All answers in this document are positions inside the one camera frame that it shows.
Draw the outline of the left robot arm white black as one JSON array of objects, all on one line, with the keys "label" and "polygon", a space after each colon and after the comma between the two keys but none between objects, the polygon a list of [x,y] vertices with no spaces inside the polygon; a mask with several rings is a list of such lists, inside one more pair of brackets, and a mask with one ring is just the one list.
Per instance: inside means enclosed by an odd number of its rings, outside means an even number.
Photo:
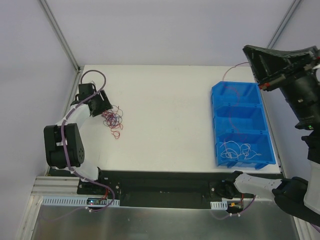
[{"label": "left robot arm white black", "polygon": [[80,128],[88,118],[112,108],[103,89],[98,91],[95,84],[82,83],[67,114],[55,125],[48,125],[43,130],[47,164],[78,174],[84,182],[90,179],[88,188],[96,195],[105,191],[106,183],[99,178],[99,167],[86,160]]}]

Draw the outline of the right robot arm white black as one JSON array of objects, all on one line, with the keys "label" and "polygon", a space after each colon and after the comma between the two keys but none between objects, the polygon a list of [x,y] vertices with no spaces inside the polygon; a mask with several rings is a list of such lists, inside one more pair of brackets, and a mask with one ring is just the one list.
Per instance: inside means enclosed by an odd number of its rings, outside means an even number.
[{"label": "right robot arm white black", "polygon": [[243,52],[260,90],[279,89],[298,119],[295,128],[309,130],[302,136],[308,146],[310,179],[267,179],[235,171],[225,184],[230,197],[252,194],[273,200],[285,213],[314,226],[320,225],[320,50],[276,50],[245,45]]}]

